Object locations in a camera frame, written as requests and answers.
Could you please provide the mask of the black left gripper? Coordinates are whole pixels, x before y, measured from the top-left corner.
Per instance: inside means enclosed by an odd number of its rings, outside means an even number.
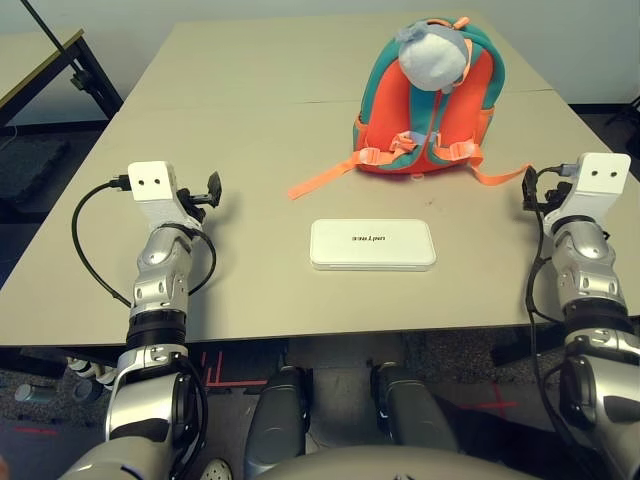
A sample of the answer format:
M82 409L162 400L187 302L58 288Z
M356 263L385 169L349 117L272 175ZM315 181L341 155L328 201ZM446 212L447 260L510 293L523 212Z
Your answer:
M187 188L177 191L177 198L185 212L193 219L202 223L206 213L201 205L218 206L222 195L221 178L217 171L214 171L207 182L207 193L192 195Z

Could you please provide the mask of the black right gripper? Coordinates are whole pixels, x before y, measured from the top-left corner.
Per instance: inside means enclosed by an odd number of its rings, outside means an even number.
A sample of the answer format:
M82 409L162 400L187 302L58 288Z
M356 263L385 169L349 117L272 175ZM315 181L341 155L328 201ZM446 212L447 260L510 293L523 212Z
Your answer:
M535 211L541 218L560 208L572 189L569 182L559 182L554 189L544 193L544 201L537 202L537 171L533 167L528 167L522 179L522 208L524 211Z

